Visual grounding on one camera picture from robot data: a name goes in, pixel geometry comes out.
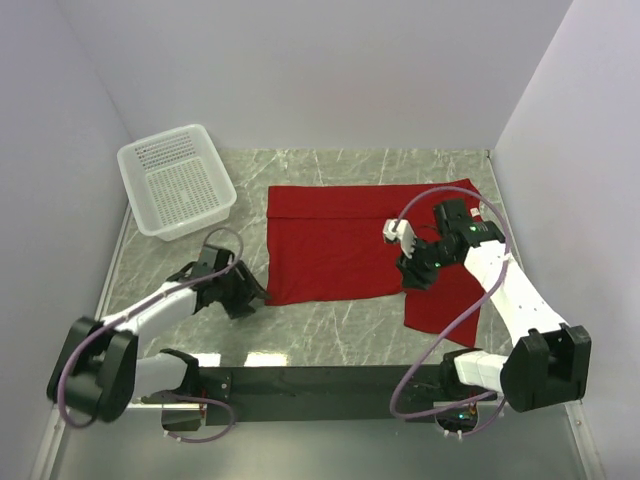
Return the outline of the red t shirt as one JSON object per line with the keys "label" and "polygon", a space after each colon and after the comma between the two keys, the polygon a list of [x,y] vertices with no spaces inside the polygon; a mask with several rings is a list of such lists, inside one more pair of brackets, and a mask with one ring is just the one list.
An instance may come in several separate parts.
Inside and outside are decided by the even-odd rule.
{"label": "red t shirt", "polygon": [[383,240],[383,227],[410,200],[416,234],[436,241],[435,205],[473,190],[468,179],[445,184],[272,186],[267,198],[269,305],[362,300],[401,292],[408,328],[438,334],[484,291],[463,266],[445,268],[426,291],[404,290],[396,267],[401,251]]}

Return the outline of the white plastic perforated basket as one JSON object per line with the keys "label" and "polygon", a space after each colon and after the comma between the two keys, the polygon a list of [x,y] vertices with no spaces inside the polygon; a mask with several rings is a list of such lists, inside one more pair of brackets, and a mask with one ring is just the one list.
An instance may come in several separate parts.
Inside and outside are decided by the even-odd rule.
{"label": "white plastic perforated basket", "polygon": [[119,149],[117,162],[138,230],[170,242],[225,221],[233,182],[204,126],[191,124]]}

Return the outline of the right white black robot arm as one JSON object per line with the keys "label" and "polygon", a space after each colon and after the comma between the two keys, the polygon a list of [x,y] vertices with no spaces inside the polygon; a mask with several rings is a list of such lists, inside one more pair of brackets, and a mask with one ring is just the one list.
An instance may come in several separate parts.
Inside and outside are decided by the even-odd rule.
{"label": "right white black robot arm", "polygon": [[435,206],[439,240],[416,236],[406,219],[390,219],[384,239],[397,243],[403,285],[427,290],[440,270],[463,267],[482,287],[509,333],[509,355],[477,348],[448,353],[439,387],[460,399],[473,387],[503,395],[517,412],[580,400],[586,393],[592,341],[582,326],[569,325],[525,275],[500,229],[471,216],[463,199]]}

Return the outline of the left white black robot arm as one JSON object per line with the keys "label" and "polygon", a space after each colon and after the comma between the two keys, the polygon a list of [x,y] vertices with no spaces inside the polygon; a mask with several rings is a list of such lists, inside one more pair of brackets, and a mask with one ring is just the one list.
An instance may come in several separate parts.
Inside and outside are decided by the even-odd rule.
{"label": "left white black robot arm", "polygon": [[266,289],[231,250],[206,244],[199,257],[158,290],[101,319],[83,316],[70,327],[46,389],[64,421],[80,429],[119,418],[133,400],[158,395],[200,402],[199,361],[165,349],[141,359],[140,346],[177,322],[219,304],[231,319],[254,313]]}

